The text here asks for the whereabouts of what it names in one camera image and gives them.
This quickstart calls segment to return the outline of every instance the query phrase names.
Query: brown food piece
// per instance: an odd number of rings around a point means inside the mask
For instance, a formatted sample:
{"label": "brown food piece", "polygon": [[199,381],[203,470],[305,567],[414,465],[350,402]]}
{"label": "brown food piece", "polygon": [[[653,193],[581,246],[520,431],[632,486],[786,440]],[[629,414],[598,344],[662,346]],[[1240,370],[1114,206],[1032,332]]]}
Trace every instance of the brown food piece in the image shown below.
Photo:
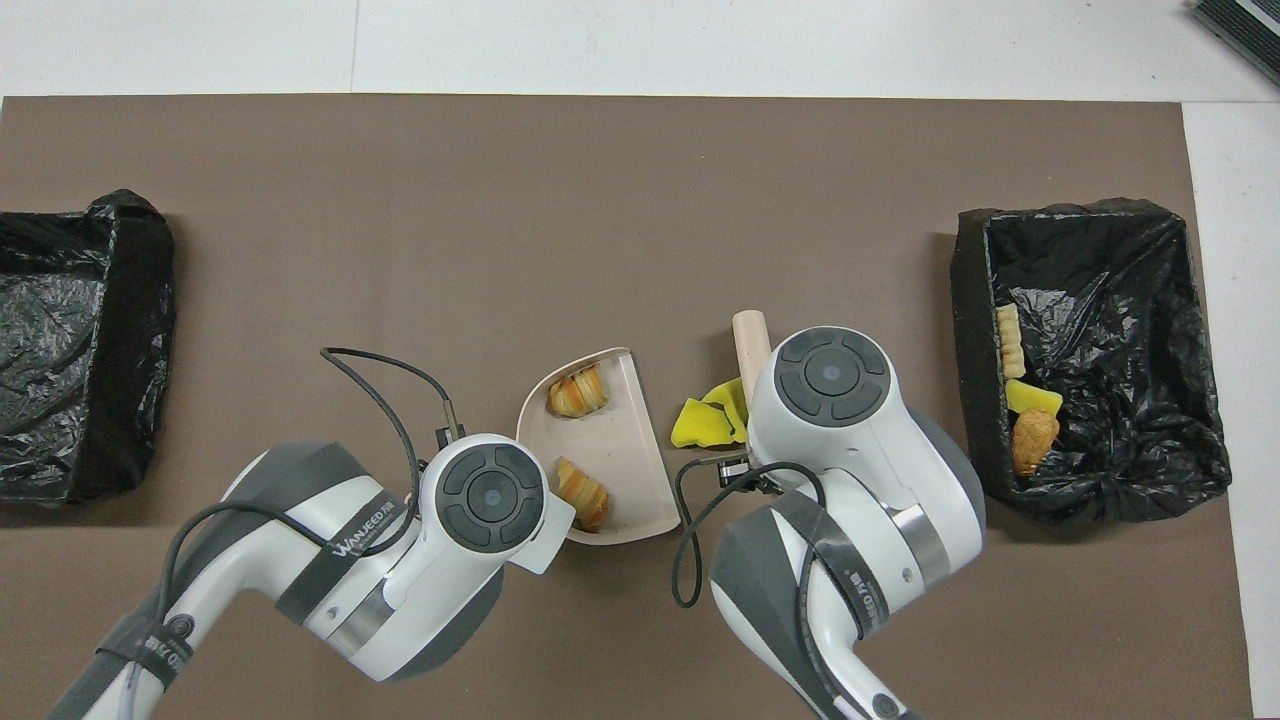
{"label": "brown food piece", "polygon": [[1032,407],[1014,423],[1014,473],[1028,477],[1036,473],[1041,460],[1057,438],[1057,418],[1039,407]]}
{"label": "brown food piece", "polygon": [[600,532],[600,525],[609,514],[609,493],[604,486],[586,477],[586,473],[563,457],[556,468],[556,477],[559,478],[559,489],[556,495],[573,506],[577,525],[588,533]]}
{"label": "brown food piece", "polygon": [[561,418],[581,418],[608,401],[609,388],[600,379],[599,363],[564,375],[547,391],[547,410]]}
{"label": "brown food piece", "polygon": [[1000,360],[1005,379],[1025,375],[1027,359],[1023,355],[1023,329],[1018,322],[1016,305],[996,307],[996,329],[1000,331]]}

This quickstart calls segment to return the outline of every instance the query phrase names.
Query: black trash bag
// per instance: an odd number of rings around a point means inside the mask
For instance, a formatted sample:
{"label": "black trash bag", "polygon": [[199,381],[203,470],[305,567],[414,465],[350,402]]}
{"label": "black trash bag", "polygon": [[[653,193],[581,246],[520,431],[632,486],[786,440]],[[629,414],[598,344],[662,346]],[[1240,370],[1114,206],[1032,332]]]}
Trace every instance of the black trash bag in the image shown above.
{"label": "black trash bag", "polygon": [[[1175,518],[1231,482],[1187,224],[1147,201],[960,215],[951,263],[960,398],[988,495],[1050,524]],[[1061,432],[1012,471],[995,307],[1018,305],[1024,382]]]}
{"label": "black trash bag", "polygon": [[84,213],[0,213],[0,501],[137,487],[173,345],[173,237],[120,190]]}

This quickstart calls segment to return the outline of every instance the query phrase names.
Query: plate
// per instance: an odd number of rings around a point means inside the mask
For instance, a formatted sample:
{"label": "plate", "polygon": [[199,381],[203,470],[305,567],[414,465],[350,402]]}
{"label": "plate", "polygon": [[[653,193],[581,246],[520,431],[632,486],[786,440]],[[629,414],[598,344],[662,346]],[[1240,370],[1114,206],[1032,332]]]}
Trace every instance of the plate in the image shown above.
{"label": "plate", "polygon": [[[570,373],[599,363],[609,392],[604,407],[566,419],[547,410],[547,391]],[[662,534],[680,524],[667,469],[649,418],[635,357],[612,347],[575,360],[538,383],[516,424],[516,441],[534,452],[552,487],[564,457],[609,491],[609,514],[598,533],[570,528],[568,539],[582,544],[620,544]]]}

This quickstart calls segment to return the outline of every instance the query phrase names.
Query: sponge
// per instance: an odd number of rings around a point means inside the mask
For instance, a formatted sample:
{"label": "sponge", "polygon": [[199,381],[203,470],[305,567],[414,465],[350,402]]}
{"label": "sponge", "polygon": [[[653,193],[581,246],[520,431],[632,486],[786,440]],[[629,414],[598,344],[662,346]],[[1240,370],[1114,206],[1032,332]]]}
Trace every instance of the sponge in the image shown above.
{"label": "sponge", "polygon": [[1062,407],[1062,396],[1051,391],[1029,386],[1021,380],[1005,382],[1005,400],[1009,409],[1021,415],[1032,407],[1039,407],[1050,415],[1057,415]]}
{"label": "sponge", "polygon": [[733,428],[733,442],[746,442],[746,396],[742,393],[742,378],[721,383],[703,396],[703,402],[724,409],[724,416]]}
{"label": "sponge", "polygon": [[676,425],[671,428],[671,445],[676,447],[714,447],[733,442],[733,425],[723,410],[694,398],[685,401]]}

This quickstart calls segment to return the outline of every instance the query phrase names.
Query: pastry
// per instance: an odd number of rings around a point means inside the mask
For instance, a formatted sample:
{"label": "pastry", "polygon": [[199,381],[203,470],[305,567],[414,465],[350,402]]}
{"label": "pastry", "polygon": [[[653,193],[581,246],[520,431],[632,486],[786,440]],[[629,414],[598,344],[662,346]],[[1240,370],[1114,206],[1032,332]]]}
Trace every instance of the pastry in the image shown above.
{"label": "pastry", "polygon": [[561,418],[581,418],[609,401],[609,388],[600,378],[600,364],[564,375],[547,391],[547,410]]}
{"label": "pastry", "polygon": [[1048,455],[1059,428],[1057,419],[1039,407],[1019,415],[1014,423],[1014,473],[1021,477],[1034,474],[1041,460]]}
{"label": "pastry", "polygon": [[604,516],[609,514],[608,491],[563,457],[556,468],[556,475],[559,478],[556,495],[573,506],[577,527],[588,533],[600,532]]}

